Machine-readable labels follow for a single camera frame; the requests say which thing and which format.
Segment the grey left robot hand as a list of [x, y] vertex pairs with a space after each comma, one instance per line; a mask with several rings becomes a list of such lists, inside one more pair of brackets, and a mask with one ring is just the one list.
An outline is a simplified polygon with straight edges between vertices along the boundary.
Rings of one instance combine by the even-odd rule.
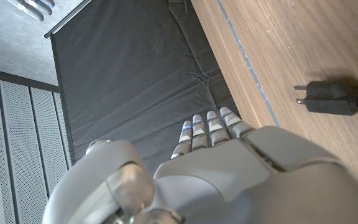
[[44, 223], [358, 223], [358, 179], [285, 129], [229, 108], [194, 115], [150, 173], [126, 140], [96, 140], [61, 179]]

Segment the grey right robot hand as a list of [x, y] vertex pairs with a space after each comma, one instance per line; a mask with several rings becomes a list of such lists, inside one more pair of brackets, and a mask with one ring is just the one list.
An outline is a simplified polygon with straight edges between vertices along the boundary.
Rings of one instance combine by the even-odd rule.
[[51, 15], [55, 7], [54, 0], [7, 0], [22, 12], [38, 21], [44, 20], [44, 14]]

